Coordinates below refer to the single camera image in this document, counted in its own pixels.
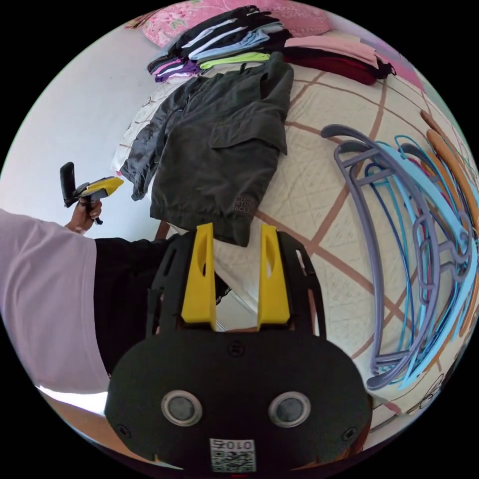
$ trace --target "bed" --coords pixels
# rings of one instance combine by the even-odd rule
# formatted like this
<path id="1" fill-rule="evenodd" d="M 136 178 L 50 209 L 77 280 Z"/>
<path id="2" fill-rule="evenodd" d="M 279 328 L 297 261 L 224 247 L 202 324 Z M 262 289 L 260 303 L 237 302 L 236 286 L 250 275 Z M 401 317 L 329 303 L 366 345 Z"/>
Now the bed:
<path id="1" fill-rule="evenodd" d="M 239 68 L 215 67 L 212 76 Z M 425 150 L 427 124 L 420 111 L 429 112 L 464 157 L 472 158 L 461 135 L 441 110 L 416 86 L 400 77 L 388 77 L 365 86 L 344 77 L 293 66 L 294 84 L 286 122 L 288 155 L 282 155 L 276 174 L 251 226 L 249 246 L 215 241 L 215 268 L 235 294 L 257 312 L 260 230 L 264 223 L 287 231 L 305 244 L 319 277 L 325 306 L 328 339 L 355 361 L 365 380 L 371 376 L 370 356 L 373 325 L 373 286 L 368 251 L 357 210 L 334 159 L 335 141 L 322 138 L 321 128 L 338 123 L 368 135 L 372 140 L 394 144 L 398 134 L 407 135 Z M 119 171 L 139 130 L 159 104 L 184 80 L 159 86 L 145 102 L 118 146 L 112 169 Z M 479 174 L 471 166 L 475 187 Z M 385 327 L 383 349 L 392 351 L 402 330 L 405 309 L 405 275 L 402 259 L 390 225 L 372 192 L 365 190 L 382 257 L 385 285 Z M 411 223 L 406 225 L 412 245 Z M 410 270 L 415 258 L 410 257 Z M 441 283 L 439 307 L 448 301 L 448 288 Z M 413 282 L 413 294 L 418 294 Z M 415 414 L 431 388 L 440 382 L 467 336 L 458 337 L 441 354 L 440 360 L 414 385 L 399 391 L 397 385 L 376 391 L 377 405 L 388 414 Z"/>

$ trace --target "white wall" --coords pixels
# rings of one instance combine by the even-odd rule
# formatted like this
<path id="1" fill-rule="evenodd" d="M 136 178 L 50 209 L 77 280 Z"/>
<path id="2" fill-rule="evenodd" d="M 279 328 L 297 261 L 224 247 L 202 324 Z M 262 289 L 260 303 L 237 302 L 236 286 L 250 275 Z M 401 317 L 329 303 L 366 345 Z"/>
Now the white wall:
<path id="1" fill-rule="evenodd" d="M 351 20 L 347 20 L 346 18 L 336 15 L 335 13 L 332 13 L 330 11 L 326 11 L 326 14 L 333 30 L 339 30 L 350 35 L 358 36 L 365 39 L 366 41 L 373 42 L 377 45 L 382 45 L 387 49 L 392 48 L 389 44 L 380 39 L 378 36 L 371 33 L 369 30 L 366 30 L 365 28 L 359 26 L 358 24 L 352 22 Z"/>
<path id="2" fill-rule="evenodd" d="M 158 87 L 146 71 L 157 46 L 119 27 L 73 59 L 49 84 L 20 127 L 0 176 L 0 208 L 67 223 L 59 169 L 75 164 L 79 185 L 109 176 L 131 119 Z M 89 236 L 152 239 L 158 221 L 147 200 L 133 202 L 125 183 L 103 202 L 102 226 Z"/>

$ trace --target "stack of folded shirts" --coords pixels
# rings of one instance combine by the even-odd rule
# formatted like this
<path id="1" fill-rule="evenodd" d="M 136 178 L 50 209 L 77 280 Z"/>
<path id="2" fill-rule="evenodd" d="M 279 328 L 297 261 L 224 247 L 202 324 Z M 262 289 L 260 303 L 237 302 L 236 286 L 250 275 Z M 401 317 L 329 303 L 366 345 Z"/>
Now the stack of folded shirts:
<path id="1" fill-rule="evenodd" d="M 336 73 L 366 85 L 396 74 L 376 50 L 357 41 L 331 37 L 290 38 L 282 49 L 288 63 Z"/>
<path id="2" fill-rule="evenodd" d="M 245 6 L 209 18 L 166 45 L 147 69 L 162 82 L 191 76 L 219 63 L 267 61 L 291 34 L 270 12 Z"/>

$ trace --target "pink pillow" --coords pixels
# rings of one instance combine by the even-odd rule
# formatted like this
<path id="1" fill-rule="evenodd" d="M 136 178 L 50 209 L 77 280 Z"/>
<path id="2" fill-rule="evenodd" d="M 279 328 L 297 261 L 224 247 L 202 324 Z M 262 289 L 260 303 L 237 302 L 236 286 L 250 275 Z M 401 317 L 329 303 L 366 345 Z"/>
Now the pink pillow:
<path id="1" fill-rule="evenodd" d="M 255 5 L 283 22 L 293 36 L 321 35 L 329 30 L 325 12 L 319 8 L 289 0 L 189 0 L 163 8 L 142 26 L 145 36 L 158 46 L 225 11 Z"/>

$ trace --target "sticker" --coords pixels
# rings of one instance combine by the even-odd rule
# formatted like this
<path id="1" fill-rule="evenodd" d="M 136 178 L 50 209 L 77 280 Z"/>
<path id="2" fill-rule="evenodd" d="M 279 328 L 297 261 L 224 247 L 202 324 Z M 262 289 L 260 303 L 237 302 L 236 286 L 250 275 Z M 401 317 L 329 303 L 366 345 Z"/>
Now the sticker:
<path id="1" fill-rule="evenodd" d="M 210 439 L 210 451 L 214 473 L 256 472 L 256 452 L 252 439 Z"/>

